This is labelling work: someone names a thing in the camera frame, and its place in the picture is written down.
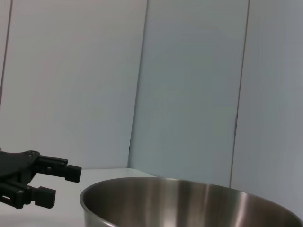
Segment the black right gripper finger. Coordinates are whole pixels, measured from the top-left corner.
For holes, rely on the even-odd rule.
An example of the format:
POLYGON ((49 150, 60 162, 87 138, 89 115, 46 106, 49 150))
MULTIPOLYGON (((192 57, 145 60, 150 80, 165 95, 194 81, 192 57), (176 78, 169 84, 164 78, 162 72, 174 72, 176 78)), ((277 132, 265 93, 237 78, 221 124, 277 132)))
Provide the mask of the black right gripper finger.
POLYGON ((56 191, 44 187, 32 187, 18 182, 0 183, 0 201, 16 209, 34 202, 36 206, 51 209, 55 203, 56 191))
POLYGON ((67 159, 39 156, 33 164, 33 172, 36 174, 63 177, 66 181, 79 183, 82 168, 68 164, 67 159))

